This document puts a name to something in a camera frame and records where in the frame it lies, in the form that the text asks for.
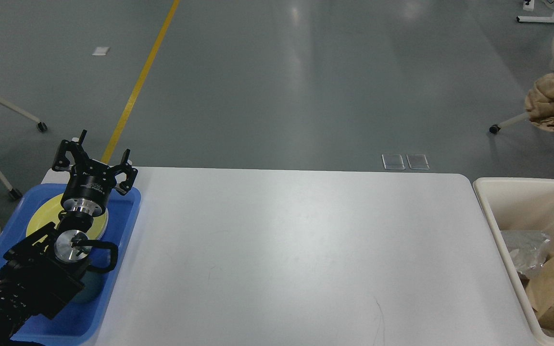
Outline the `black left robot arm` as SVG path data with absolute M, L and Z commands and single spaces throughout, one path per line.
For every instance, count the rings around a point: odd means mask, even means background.
M 112 166 L 91 158 L 83 147 L 86 134 L 62 140 L 53 158 L 51 169 L 69 175 L 60 199 L 63 217 L 25 236 L 3 255 L 0 346 L 16 345 L 13 336 L 32 317 L 57 317 L 86 289 L 87 273 L 116 270 L 120 247 L 90 238 L 88 231 L 105 214 L 112 191 L 122 197 L 132 191 L 138 169 L 130 162 L 130 149 Z

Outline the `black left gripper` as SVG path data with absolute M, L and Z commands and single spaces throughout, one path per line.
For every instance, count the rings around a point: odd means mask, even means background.
M 60 199 L 63 210 L 100 217 L 106 213 L 112 189 L 121 196 L 127 195 L 136 181 L 138 170 L 129 161 L 131 150 L 128 148 L 121 161 L 112 167 L 90 166 L 90 157 L 83 148 L 86 135 L 87 130 L 83 129 L 77 140 L 60 142 L 52 170 L 70 173 Z

